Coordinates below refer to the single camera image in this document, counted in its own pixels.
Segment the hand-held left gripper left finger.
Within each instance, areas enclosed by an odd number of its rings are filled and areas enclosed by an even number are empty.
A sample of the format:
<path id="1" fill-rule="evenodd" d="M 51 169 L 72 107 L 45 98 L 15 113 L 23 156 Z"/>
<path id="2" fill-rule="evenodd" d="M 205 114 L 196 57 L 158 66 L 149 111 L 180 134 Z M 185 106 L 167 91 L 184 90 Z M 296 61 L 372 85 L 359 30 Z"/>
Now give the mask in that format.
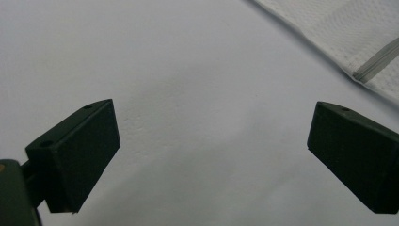
<path id="1" fill-rule="evenodd" d="M 113 101 L 86 105 L 35 139 L 24 165 L 29 198 L 52 213 L 77 213 L 120 147 Z"/>

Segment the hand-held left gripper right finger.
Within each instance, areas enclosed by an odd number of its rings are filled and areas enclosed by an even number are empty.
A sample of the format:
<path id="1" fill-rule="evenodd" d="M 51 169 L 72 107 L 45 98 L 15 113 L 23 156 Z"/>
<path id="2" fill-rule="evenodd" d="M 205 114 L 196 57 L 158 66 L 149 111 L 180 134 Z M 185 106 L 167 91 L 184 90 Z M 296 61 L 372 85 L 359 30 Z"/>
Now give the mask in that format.
<path id="1" fill-rule="evenodd" d="M 371 211 L 399 213 L 399 134 L 359 113 L 316 104 L 308 149 Z"/>

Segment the white mesh laundry bag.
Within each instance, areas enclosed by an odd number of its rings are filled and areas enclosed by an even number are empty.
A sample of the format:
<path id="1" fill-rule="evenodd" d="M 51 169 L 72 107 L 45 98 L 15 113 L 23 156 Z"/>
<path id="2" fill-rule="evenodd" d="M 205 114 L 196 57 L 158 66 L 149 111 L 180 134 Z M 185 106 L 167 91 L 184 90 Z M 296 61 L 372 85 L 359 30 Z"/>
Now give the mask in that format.
<path id="1" fill-rule="evenodd" d="M 253 0 L 354 81 L 399 105 L 399 0 Z"/>

